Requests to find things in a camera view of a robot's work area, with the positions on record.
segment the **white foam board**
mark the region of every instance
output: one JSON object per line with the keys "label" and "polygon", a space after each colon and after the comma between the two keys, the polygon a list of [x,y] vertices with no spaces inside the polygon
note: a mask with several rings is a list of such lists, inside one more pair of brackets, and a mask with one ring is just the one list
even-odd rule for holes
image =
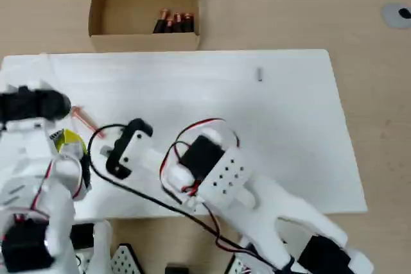
{"label": "white foam board", "polygon": [[[42,69],[35,62],[40,58]],[[263,81],[257,81],[257,68]],[[56,83],[101,125],[143,118],[153,126],[155,145],[163,151],[187,124],[225,118],[257,172],[274,177],[322,212],[367,210],[325,50],[9,56],[0,80],[24,83],[33,71],[35,77]],[[80,124],[76,128],[86,140],[90,137]],[[92,155],[101,170],[105,160],[100,148],[116,137],[117,132],[109,132],[106,141],[96,141]],[[173,203],[152,175],[142,172],[134,185]],[[173,215],[95,175],[92,186],[76,204],[79,220]]]}

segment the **wooden table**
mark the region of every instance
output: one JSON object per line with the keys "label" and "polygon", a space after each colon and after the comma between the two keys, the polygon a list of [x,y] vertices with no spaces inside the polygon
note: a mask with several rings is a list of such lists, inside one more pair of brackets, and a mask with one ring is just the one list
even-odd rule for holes
{"label": "wooden table", "polygon": [[[325,48],[369,206],[334,215],[376,273],[408,273],[411,256],[411,30],[383,23],[387,2],[411,0],[201,0],[201,49]],[[90,0],[0,0],[0,56],[93,52]],[[148,274],[182,262],[222,273],[229,255],[184,218],[113,221],[113,245],[131,242]],[[228,235],[235,237],[229,228]]]}

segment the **open cardboard box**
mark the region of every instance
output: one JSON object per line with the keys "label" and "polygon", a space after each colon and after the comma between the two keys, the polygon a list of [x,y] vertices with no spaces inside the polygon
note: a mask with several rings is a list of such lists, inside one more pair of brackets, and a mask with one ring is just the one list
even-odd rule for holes
{"label": "open cardboard box", "polygon": [[[194,14],[194,33],[156,33],[160,10]],[[89,36],[97,52],[194,51],[200,41],[198,0],[92,0]]]}

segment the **black wire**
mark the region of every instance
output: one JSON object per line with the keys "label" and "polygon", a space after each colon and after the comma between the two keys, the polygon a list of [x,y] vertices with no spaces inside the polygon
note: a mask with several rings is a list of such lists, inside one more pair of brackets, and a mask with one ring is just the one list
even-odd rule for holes
{"label": "black wire", "polygon": [[82,260],[80,259],[80,257],[76,255],[76,259],[78,261],[77,266],[81,266],[82,265]]}
{"label": "black wire", "polygon": [[[129,193],[132,193],[132,194],[134,194],[134,195],[136,195],[136,196],[138,196],[138,197],[141,197],[141,198],[143,198],[143,199],[146,199],[146,200],[148,200],[148,201],[151,201],[151,202],[153,202],[153,203],[155,203],[155,204],[157,204],[157,205],[159,205],[159,206],[161,206],[161,207],[163,207],[163,208],[165,208],[165,209],[168,209],[168,210],[170,210],[170,211],[172,211],[172,212],[175,212],[175,213],[182,214],[183,216],[189,218],[191,221],[194,221],[195,223],[197,223],[198,225],[200,225],[201,227],[203,227],[203,228],[204,228],[207,232],[209,232],[210,234],[213,234],[215,237],[218,237],[219,239],[221,239],[223,242],[225,242],[225,243],[231,245],[232,247],[237,248],[237,249],[239,249],[239,250],[241,250],[241,251],[245,251],[244,253],[247,253],[248,249],[246,249],[246,248],[238,245],[237,243],[231,241],[230,239],[228,239],[228,238],[220,235],[219,232],[213,230],[210,226],[208,226],[207,224],[205,224],[205,223],[204,223],[203,221],[201,221],[200,219],[192,216],[191,214],[188,214],[187,212],[184,212],[183,210],[180,210],[180,209],[178,209],[178,208],[176,208],[176,207],[173,207],[172,205],[168,205],[167,203],[164,203],[164,202],[162,202],[161,200],[158,200],[158,199],[156,199],[156,198],[154,198],[154,197],[151,197],[151,196],[149,196],[149,195],[147,195],[147,194],[145,194],[145,193],[142,193],[142,192],[140,192],[140,191],[137,191],[137,190],[135,190],[135,189],[133,189],[133,188],[127,186],[127,185],[124,185],[124,184],[121,184],[121,183],[119,183],[119,182],[113,181],[113,180],[111,180],[109,177],[101,174],[101,173],[96,169],[96,167],[94,166],[94,164],[93,164],[93,162],[92,162],[92,160],[91,160],[91,146],[92,146],[92,143],[93,143],[94,139],[96,138],[96,136],[97,136],[101,131],[103,131],[103,130],[105,130],[105,129],[107,129],[107,128],[115,128],[115,127],[125,128],[126,125],[114,123],[114,124],[108,124],[108,125],[102,126],[101,128],[97,129],[97,130],[93,133],[93,135],[92,135],[91,138],[90,138],[89,144],[88,144],[88,146],[87,146],[87,153],[88,153],[88,158],[89,158],[90,167],[91,167],[91,169],[96,173],[96,175],[97,175],[98,177],[100,177],[100,178],[103,179],[104,181],[106,181],[106,182],[108,182],[108,183],[110,183],[110,184],[112,184],[112,185],[114,185],[114,186],[116,186],[116,187],[119,187],[120,189],[123,189],[123,190],[125,190],[125,191],[127,191],[127,192],[129,192]],[[256,254],[252,253],[251,251],[250,251],[250,253],[251,253],[251,256],[255,257],[257,260],[259,260],[259,261],[267,264],[267,265],[270,266],[274,271],[276,270],[275,266],[273,266],[272,264],[270,264],[268,261],[266,261],[266,260],[265,260],[264,258],[262,258],[260,255],[256,255]]]}

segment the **red wire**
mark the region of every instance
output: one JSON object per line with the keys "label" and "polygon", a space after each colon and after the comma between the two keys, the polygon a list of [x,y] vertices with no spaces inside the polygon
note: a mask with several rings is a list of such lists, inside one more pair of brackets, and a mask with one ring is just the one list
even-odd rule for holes
{"label": "red wire", "polygon": [[42,190],[41,188],[42,188],[42,186],[43,186],[43,184],[44,184],[44,181],[46,181],[46,179],[50,176],[51,163],[52,163],[52,162],[50,162],[49,167],[47,168],[46,174],[44,175],[43,181],[42,181],[41,184],[40,184],[39,190],[37,191],[37,194],[36,194],[36,196],[34,197],[33,202],[31,203],[30,210],[36,210],[36,203],[37,203],[37,200],[39,199],[39,196],[40,196],[40,194],[41,194],[41,190]]}

